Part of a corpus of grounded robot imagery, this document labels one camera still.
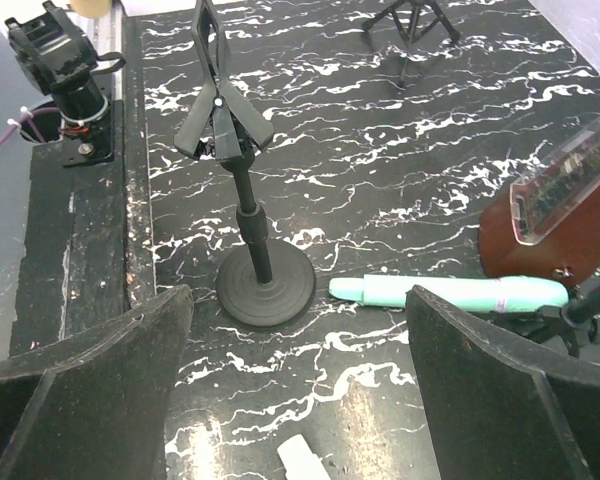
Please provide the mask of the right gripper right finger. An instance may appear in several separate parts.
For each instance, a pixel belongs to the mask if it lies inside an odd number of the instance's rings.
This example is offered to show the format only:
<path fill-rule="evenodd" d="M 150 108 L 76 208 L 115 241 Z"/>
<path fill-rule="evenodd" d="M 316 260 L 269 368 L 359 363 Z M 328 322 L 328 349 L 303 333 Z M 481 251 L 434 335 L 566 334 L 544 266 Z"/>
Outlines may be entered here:
<path fill-rule="evenodd" d="M 563 356 L 421 286 L 409 345 L 443 479 L 600 479 L 600 365 Z"/>

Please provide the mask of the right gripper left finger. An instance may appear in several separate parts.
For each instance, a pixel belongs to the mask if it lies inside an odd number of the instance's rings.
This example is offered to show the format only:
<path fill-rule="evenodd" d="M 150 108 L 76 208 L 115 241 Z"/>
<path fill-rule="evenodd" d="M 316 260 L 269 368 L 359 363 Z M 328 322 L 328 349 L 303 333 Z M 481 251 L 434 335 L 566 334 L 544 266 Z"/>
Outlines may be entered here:
<path fill-rule="evenodd" d="M 186 285 L 0 362 L 0 479 L 164 479 Z"/>

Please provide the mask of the teal microphone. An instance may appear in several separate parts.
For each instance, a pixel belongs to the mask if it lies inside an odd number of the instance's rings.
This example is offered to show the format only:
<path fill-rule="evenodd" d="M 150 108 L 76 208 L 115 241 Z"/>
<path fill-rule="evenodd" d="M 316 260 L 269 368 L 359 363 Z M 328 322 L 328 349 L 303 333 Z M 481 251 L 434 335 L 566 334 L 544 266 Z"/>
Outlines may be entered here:
<path fill-rule="evenodd" d="M 366 274 L 329 281 L 329 294 L 365 306 L 403 308 L 406 296 L 420 286 L 471 313 L 527 313 L 543 306 L 562 307 L 569 293 L 561 283 L 536 277 L 495 279 Z"/>

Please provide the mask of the small black tripod clip stand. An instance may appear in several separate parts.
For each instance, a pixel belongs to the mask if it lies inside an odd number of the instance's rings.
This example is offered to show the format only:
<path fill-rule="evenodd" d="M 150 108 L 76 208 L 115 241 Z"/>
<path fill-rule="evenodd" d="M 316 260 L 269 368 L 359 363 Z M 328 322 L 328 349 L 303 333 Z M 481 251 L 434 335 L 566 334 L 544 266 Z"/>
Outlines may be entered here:
<path fill-rule="evenodd" d="M 537 344 L 559 338 L 567 353 L 578 358 L 583 347 L 600 345 L 600 285 L 587 295 L 571 296 L 564 306 L 505 314 L 494 323 Z"/>

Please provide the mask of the black round-base mic stand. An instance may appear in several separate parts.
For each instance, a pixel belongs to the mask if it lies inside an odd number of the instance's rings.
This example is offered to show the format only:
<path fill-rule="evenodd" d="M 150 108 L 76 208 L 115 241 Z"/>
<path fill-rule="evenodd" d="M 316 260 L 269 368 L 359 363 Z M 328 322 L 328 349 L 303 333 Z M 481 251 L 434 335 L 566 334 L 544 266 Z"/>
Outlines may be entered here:
<path fill-rule="evenodd" d="M 219 267 L 217 297 L 235 321 L 256 329 L 277 327 L 307 311 L 316 275 L 298 247 L 270 239 L 266 212 L 253 192 L 249 170 L 256 151 L 272 142 L 274 127 L 230 80 L 229 43 L 212 2 L 197 2 L 191 35 L 203 84 L 174 146 L 192 160 L 210 155 L 232 175 L 243 240 Z"/>

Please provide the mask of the black tripod shock-mount stand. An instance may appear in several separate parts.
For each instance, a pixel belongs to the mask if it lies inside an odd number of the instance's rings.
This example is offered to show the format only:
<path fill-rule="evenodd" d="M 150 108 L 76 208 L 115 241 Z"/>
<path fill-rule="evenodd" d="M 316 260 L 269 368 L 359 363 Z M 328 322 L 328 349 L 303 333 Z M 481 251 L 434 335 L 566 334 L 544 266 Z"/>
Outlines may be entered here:
<path fill-rule="evenodd" d="M 407 26 L 403 25 L 398 15 L 398 10 L 405 4 L 410 5 L 410 16 L 407 22 Z M 420 27 L 419 23 L 424 7 L 429 8 L 433 12 L 434 19 L 425 27 Z M 397 33 L 401 41 L 403 42 L 407 52 L 409 52 L 413 45 L 415 45 L 422 38 L 424 38 L 438 24 L 441 24 L 444 27 L 452 45 L 456 45 L 461 38 L 461 33 L 452 25 L 451 21 L 444 13 L 439 3 L 435 0 L 393 1 L 379 13 L 374 15 L 372 18 L 364 20 L 361 23 L 362 32 L 364 34 L 368 34 L 376 26 L 377 23 L 379 23 L 384 18 L 388 17 L 392 19 L 396 27 Z"/>

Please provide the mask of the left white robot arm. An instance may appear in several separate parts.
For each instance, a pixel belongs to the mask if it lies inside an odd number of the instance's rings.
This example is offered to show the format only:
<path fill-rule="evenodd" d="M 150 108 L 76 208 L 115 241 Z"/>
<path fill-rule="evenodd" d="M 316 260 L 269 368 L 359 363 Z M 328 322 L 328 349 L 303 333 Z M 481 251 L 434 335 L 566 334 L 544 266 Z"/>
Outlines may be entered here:
<path fill-rule="evenodd" d="M 114 157 L 113 100 L 95 81 L 126 64 L 120 52 L 99 54 L 87 34 L 51 1 L 23 23 L 5 20 L 7 38 L 30 83 L 55 102 L 59 136 L 77 151 L 65 167 L 110 162 Z"/>

